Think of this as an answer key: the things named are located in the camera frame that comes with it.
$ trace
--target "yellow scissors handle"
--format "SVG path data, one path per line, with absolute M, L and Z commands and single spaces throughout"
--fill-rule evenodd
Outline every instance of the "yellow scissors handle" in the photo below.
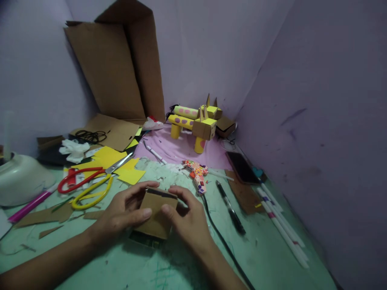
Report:
M 85 196 L 86 194 L 88 194 L 90 191 L 92 191 L 93 189 L 99 187 L 101 184 L 105 183 L 105 181 L 107 181 L 109 179 L 109 182 L 108 182 L 108 186 L 106 187 L 106 190 L 101 194 L 101 196 L 99 198 L 97 198 L 96 200 L 92 201 L 91 203 L 88 203 L 88 204 L 85 204 L 85 205 L 78 205 L 77 202 L 83 197 Z M 111 174 L 107 174 L 106 177 L 104 179 L 102 179 L 101 181 L 97 182 L 96 184 L 93 184 L 92 186 L 90 186 L 88 189 L 86 189 L 85 191 L 83 191 L 80 195 L 78 195 L 76 198 L 73 199 L 73 202 L 71 203 L 71 205 L 73 206 L 73 209 L 77 209 L 77 210 L 83 210 L 83 209 L 88 209 L 88 208 L 91 208 L 92 206 L 95 206 L 97 203 L 99 203 L 105 196 L 106 194 L 109 192 L 110 190 L 110 187 L 112 186 L 112 182 L 113 182 L 113 176 Z

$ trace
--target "yellow paper tube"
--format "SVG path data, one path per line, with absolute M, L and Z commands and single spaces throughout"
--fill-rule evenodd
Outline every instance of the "yellow paper tube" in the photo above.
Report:
M 203 151 L 204 151 L 204 146 L 206 145 L 206 140 L 200 138 L 200 137 L 196 137 L 196 140 L 195 140 L 195 152 L 197 154 L 202 154 Z
M 194 121 L 182 116 L 178 115 L 170 115 L 168 117 L 168 121 L 171 122 L 172 124 L 175 124 L 180 127 L 184 127 L 188 130 L 192 130 L 192 126 L 194 125 Z
M 196 120 L 198 116 L 198 110 L 187 108 L 187 107 L 182 107 L 182 106 L 176 106 L 173 110 L 173 112 L 176 115 L 189 118 L 192 120 Z
M 171 138 L 173 139 L 179 139 L 179 135 L 180 135 L 180 131 L 182 130 L 181 127 L 175 125 L 175 124 L 172 124 L 172 128 L 171 128 Z

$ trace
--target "black pen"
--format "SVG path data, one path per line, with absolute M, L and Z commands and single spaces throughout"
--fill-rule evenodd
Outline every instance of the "black pen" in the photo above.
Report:
M 227 195 L 226 195 L 225 191 L 223 190 L 223 187 L 221 186 L 221 184 L 219 183 L 219 181 L 216 181 L 216 186 L 218 187 L 219 192 L 221 193 L 221 196 L 223 197 L 223 200 L 224 200 L 225 203 L 226 203 L 226 206 L 227 206 L 227 208 L 228 208 L 228 210 L 229 210 L 229 214 L 230 214 L 230 216 L 231 216 L 231 219 L 233 220 L 233 223 L 234 223 L 235 228 L 237 229 L 237 231 L 238 231 L 241 235 L 246 234 L 246 231 L 245 231 L 245 229 L 243 228 L 241 221 L 239 220 L 237 214 L 235 213 L 235 211 L 234 211 L 233 208 L 231 207 L 231 203 L 230 203 L 229 199 L 227 198 Z

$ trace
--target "colorful hot glue gun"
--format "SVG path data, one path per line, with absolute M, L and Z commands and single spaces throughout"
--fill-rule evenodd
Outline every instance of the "colorful hot glue gun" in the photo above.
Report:
M 202 195 L 206 193 L 206 186 L 204 183 L 203 176 L 206 176 L 208 174 L 208 167 L 191 160 L 184 160 L 183 165 L 184 167 L 188 167 L 191 170 L 191 173 L 189 175 L 195 181 L 196 187 L 198 188 L 198 194 Z

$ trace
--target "scissors blade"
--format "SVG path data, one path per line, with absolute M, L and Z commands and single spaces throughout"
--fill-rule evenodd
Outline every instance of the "scissors blade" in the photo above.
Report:
M 123 159 L 117 161 L 116 163 L 114 163 L 112 166 L 110 166 L 109 168 L 107 168 L 105 170 L 106 174 L 112 174 L 113 171 L 115 171 L 117 168 L 120 168 L 122 165 L 124 165 L 125 163 L 127 163 L 130 159 L 133 158 L 133 152 L 128 154 L 128 156 L 125 156 Z

